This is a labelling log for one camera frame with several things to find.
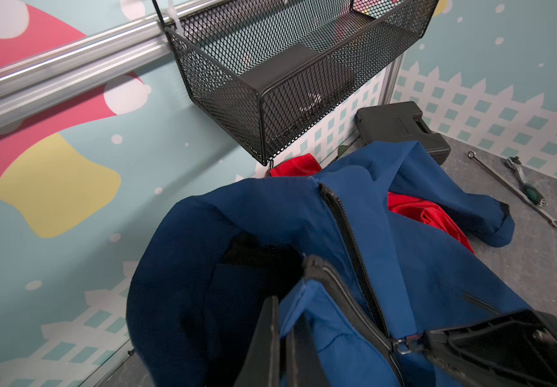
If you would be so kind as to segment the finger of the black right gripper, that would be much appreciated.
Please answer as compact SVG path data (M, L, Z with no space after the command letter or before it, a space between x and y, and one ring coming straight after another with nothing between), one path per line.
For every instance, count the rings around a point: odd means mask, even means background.
M557 318L524 310L423 335L425 357L465 386L557 386Z

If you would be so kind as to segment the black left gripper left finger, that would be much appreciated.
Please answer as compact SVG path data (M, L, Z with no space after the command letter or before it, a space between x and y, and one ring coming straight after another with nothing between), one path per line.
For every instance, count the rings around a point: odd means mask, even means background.
M245 362L234 386L279 386L280 320L279 300L267 298L260 312Z

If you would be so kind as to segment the blue jacket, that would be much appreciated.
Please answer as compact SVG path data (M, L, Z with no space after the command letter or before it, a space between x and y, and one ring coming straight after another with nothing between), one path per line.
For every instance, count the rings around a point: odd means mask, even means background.
M509 208L462 191L416 142L377 142L312 177L246 179L177 203L133 275L128 331L157 386L234 386L267 298L286 338L309 321L329 386L462 386L423 335L532 310L445 232L388 193L438 204L493 247Z

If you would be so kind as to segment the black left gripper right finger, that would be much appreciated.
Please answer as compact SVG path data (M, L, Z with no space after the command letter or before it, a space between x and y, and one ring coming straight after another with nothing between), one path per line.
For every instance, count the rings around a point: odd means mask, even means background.
M285 354L287 386L329 386L312 338L309 321L304 314L287 335Z

